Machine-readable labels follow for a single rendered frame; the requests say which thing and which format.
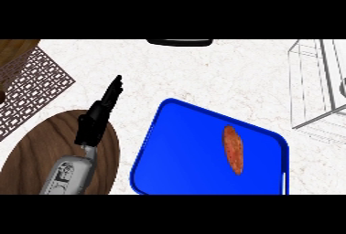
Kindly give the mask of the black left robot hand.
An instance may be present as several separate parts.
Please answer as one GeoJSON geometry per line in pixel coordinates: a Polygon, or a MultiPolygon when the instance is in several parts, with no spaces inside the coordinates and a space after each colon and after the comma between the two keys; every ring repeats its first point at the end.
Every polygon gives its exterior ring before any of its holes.
{"type": "Polygon", "coordinates": [[[107,124],[109,114],[113,110],[121,92],[121,76],[116,75],[106,88],[101,99],[93,102],[85,114],[81,114],[78,117],[78,130],[73,139],[75,144],[91,147],[98,144],[107,124]]]}

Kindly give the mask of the blue tray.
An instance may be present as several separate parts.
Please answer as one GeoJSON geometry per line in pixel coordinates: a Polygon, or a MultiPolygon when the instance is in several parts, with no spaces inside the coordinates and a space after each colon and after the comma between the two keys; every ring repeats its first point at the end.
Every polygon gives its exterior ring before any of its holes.
{"type": "Polygon", "coordinates": [[[161,102],[130,173],[141,195],[286,195],[289,147],[277,133],[175,99],[161,102]],[[221,133],[243,143],[243,171],[227,163],[221,133]]]}

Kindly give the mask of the brown patterned placemat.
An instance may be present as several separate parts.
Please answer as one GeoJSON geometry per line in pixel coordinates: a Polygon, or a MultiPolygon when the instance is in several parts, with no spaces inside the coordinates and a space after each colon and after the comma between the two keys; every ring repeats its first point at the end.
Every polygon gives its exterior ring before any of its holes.
{"type": "Polygon", "coordinates": [[[0,67],[0,88],[5,94],[0,104],[0,142],[73,82],[39,47],[0,67]]]}

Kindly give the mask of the round dark wooden board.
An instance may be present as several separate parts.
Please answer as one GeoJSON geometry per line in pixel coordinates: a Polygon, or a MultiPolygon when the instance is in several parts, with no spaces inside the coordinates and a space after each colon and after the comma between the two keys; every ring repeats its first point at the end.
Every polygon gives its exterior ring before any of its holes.
{"type": "MultiPolygon", "coordinates": [[[[85,110],[64,111],[47,118],[17,142],[0,171],[0,195],[36,195],[45,177],[61,155],[82,155],[73,143],[76,119],[85,110]]],[[[87,195],[107,195],[118,173],[118,136],[106,124],[97,145],[95,172],[87,195]]]]}

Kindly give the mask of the light brown wooden board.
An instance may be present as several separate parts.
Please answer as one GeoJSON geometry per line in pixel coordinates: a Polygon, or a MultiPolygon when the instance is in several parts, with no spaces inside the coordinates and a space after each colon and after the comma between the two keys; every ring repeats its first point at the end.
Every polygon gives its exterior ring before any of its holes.
{"type": "Polygon", "coordinates": [[[14,59],[26,58],[38,39],[0,39],[0,68],[14,59]]]}

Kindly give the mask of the orange sweet potato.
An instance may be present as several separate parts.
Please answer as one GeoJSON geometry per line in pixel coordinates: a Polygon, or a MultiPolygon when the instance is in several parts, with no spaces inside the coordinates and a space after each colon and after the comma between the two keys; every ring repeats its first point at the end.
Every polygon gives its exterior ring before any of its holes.
{"type": "Polygon", "coordinates": [[[240,136],[236,134],[234,129],[230,125],[224,127],[221,133],[221,142],[224,146],[229,166],[233,173],[239,175],[243,171],[243,143],[240,136]]]}

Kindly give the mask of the black appliance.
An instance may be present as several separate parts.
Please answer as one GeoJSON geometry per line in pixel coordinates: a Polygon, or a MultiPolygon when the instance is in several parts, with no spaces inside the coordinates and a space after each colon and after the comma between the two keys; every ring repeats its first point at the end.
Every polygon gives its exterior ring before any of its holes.
{"type": "Polygon", "coordinates": [[[169,47],[206,47],[212,39],[146,39],[152,45],[169,47]]]}

